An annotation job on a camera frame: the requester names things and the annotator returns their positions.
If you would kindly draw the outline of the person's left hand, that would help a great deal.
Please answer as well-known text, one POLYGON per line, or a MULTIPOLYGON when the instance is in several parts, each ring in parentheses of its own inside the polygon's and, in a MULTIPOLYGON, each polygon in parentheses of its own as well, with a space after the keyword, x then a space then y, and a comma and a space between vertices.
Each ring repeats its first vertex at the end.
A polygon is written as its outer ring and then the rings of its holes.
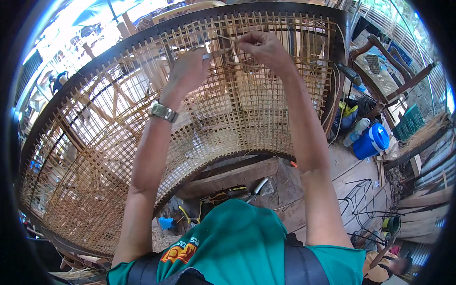
POLYGON ((184 97, 207 80, 208 69, 191 69, 186 65, 186 52, 181 54, 171 68, 169 81, 161 92, 159 103, 177 111, 184 97))

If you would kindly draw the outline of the small metal weaving tool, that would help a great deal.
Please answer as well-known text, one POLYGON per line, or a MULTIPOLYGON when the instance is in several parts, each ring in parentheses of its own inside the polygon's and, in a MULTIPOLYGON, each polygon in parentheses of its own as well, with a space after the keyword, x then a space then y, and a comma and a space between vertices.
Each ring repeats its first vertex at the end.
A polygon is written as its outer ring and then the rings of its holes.
POLYGON ((214 60, 214 59, 220 57, 221 55, 226 54, 230 50, 231 50, 230 48, 219 49, 217 51, 214 51, 214 52, 211 52, 211 53, 208 53, 208 54, 204 54, 202 56, 202 59, 203 60, 214 60))

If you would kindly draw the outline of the thin rattan strand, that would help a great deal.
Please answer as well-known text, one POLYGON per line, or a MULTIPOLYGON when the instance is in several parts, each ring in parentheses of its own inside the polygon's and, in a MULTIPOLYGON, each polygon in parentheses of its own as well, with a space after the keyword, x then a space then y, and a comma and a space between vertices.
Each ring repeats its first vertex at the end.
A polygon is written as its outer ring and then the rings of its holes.
MULTIPOLYGON (((230 37, 225 37, 225 36, 222 36, 222 35, 219 35, 217 34, 217 37, 220 37, 222 39, 225 39, 225 40, 228 40, 230 42, 232 42, 232 46, 234 47, 235 44, 237 44, 237 41, 233 38, 230 38, 230 37)), ((237 65, 237 66, 243 66, 243 67, 246 67, 246 68, 249 68, 249 69, 258 69, 260 68, 261 66, 260 65, 252 65, 252 64, 248 64, 247 61, 244 61, 244 62, 231 62, 231 61, 227 61, 229 64, 232 64, 232 65, 237 65)))

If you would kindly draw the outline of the dark power drill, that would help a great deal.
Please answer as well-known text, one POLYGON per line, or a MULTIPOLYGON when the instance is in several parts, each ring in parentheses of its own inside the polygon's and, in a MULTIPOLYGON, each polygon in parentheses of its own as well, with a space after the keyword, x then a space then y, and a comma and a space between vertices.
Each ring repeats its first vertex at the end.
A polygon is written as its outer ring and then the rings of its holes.
POLYGON ((353 83, 355 86, 360 87, 362 85, 362 78, 361 76, 355 72, 352 68, 342 64, 342 63, 337 63, 337 67, 340 71, 343 72, 345 77, 347 77, 351 83, 353 83))

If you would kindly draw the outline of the yellow cloth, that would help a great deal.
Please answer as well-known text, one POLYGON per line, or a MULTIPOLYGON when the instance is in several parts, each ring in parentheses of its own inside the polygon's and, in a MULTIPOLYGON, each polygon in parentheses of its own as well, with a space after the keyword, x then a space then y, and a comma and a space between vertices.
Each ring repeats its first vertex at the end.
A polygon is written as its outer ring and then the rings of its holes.
POLYGON ((349 105, 348 102, 340 101, 339 109, 340 109, 340 113, 341 113, 343 119, 348 118, 348 117, 356 118, 357 112, 358 112, 358 105, 357 104, 349 105))

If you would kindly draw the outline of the thick wooden beam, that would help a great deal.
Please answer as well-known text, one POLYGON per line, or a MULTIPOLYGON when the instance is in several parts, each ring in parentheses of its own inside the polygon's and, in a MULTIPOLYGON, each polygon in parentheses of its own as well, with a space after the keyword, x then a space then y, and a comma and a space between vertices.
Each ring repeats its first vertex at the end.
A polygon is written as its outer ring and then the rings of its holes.
POLYGON ((263 159, 221 174, 192 181, 179 190, 176 193, 176 197, 181 200, 206 197, 215 192, 234 186, 247 185, 252 181, 275 174, 277 172, 279 162, 280 161, 277 157, 263 159))

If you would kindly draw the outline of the black and yellow tool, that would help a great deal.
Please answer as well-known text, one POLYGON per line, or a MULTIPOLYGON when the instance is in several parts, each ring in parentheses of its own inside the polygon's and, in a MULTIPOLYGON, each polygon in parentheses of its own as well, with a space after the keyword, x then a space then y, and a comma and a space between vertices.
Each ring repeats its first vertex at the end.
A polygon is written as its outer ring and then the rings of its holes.
POLYGON ((241 197, 247 193, 245 185, 237 185, 225 190, 217 191, 209 196, 202 197, 199 200, 199 215, 197 222, 200 223, 213 208, 224 203, 231 198, 241 197))

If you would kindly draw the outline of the clear plastic bottle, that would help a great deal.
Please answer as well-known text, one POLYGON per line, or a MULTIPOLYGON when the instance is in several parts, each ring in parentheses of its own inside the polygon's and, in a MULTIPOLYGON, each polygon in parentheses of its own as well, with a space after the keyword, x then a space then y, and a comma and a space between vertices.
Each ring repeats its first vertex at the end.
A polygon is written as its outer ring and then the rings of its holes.
POLYGON ((367 129, 370 125, 371 121, 368 118, 362 118, 360 119, 355 126, 352 128, 351 131, 348 132, 346 135, 343 145, 345 147, 349 147, 351 144, 353 144, 356 140, 360 138, 360 136, 363 134, 363 131, 367 129))

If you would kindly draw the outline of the blue water jug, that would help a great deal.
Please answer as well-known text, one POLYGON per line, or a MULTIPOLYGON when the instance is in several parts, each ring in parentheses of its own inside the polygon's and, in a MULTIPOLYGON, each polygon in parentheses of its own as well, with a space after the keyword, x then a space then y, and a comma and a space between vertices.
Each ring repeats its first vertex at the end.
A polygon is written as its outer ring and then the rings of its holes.
POLYGON ((376 123, 364 131, 359 139, 353 143, 353 151, 359 160, 378 155, 388 149, 390 138, 387 130, 381 123, 376 123))

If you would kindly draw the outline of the green plastic crate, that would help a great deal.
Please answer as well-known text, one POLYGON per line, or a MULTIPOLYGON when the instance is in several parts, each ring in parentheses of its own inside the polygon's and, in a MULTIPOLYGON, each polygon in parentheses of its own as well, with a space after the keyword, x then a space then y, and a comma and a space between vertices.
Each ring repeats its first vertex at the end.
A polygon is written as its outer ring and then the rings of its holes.
POLYGON ((406 141, 424 125, 421 111, 417 104, 414 104, 407 109, 400 122, 392 129, 392 133, 397 140, 406 141))

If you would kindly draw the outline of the person's body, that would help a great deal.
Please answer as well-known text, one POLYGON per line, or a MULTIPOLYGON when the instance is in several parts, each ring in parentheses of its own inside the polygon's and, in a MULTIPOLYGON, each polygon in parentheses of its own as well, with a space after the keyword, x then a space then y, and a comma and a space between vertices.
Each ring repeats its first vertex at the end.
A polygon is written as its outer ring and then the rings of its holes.
POLYGON ((288 234, 276 213, 238 199, 215 207, 180 240, 151 250, 152 174, 135 179, 128 193, 121 239, 108 285, 361 285, 365 251, 354 249, 343 228, 328 170, 301 174, 305 246, 288 234))

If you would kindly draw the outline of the bundle of dry straw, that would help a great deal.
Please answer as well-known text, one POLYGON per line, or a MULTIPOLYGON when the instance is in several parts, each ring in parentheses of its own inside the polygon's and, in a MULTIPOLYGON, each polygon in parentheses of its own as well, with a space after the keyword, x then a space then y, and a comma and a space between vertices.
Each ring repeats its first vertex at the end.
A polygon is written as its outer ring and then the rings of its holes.
POLYGON ((444 111, 439 112, 404 142, 404 146, 399 149, 399 154, 404 155, 405 153, 412 151, 415 147, 424 144, 439 130, 447 128, 451 124, 451 115, 444 111))

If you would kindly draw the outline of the stack of wooden planks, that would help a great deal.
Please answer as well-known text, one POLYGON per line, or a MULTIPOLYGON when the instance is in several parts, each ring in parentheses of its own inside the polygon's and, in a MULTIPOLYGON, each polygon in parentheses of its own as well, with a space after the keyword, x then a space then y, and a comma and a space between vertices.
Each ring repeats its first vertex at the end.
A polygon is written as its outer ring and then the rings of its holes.
POLYGON ((450 209, 454 186, 421 196, 412 196, 398 202, 398 214, 402 214, 399 239, 408 242, 433 244, 437 241, 443 221, 450 209))

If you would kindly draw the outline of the white-handled tool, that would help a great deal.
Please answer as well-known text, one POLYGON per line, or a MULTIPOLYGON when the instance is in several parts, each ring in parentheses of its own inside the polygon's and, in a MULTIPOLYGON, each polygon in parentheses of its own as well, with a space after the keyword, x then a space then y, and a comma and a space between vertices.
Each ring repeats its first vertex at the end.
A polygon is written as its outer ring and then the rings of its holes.
POLYGON ((259 185, 254 189, 254 192, 252 194, 252 196, 248 199, 248 201, 246 202, 247 204, 249 204, 252 200, 254 200, 256 198, 256 196, 259 194, 259 192, 261 191, 262 187, 268 182, 268 177, 264 177, 261 182, 259 183, 259 185))

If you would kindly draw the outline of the yellow-handled pliers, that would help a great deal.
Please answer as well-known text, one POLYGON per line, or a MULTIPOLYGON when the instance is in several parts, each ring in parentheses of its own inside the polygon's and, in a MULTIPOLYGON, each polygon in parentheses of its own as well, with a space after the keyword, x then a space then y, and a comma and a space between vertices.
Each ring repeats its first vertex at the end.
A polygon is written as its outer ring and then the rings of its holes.
POLYGON ((185 216, 185 219, 187 221, 187 223, 191 226, 191 227, 194 227, 195 225, 199 224, 199 220, 197 218, 191 218, 187 211, 184 209, 183 206, 179 206, 179 209, 183 212, 184 216, 185 216))

